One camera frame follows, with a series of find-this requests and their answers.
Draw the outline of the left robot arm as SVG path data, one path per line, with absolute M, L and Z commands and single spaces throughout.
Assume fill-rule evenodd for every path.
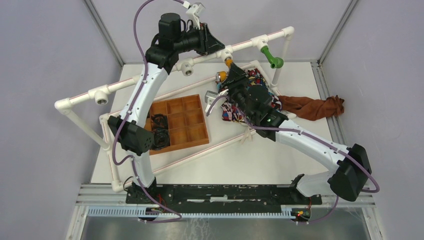
M 182 19 L 177 13 L 165 13 L 158 22 L 158 33 L 150 47 L 142 52 L 143 70 L 126 106 L 118 116 L 107 120 L 114 135 L 111 148 L 112 161 L 116 166 L 130 161 L 133 176 L 141 186 L 138 197 L 147 204 L 154 202 L 158 191 L 155 183 L 149 151 L 154 143 L 154 134 L 145 129 L 146 119 L 161 85 L 170 75 L 182 53 L 195 51 L 208 56 L 225 45 L 213 36 L 205 22 L 198 27 L 191 25 L 182 29 Z

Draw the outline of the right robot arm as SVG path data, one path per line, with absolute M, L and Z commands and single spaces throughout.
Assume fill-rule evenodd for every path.
M 319 162 L 327 170 L 313 175 L 301 174 L 289 189 L 289 199 L 302 204 L 314 195 L 335 194 L 354 202 L 365 193 L 372 179 L 364 147 L 349 147 L 305 130 L 285 114 L 272 107 L 269 90 L 262 85 L 249 86 L 250 76 L 235 63 L 216 74 L 218 96 L 236 107 L 242 120 L 263 138 L 290 146 Z

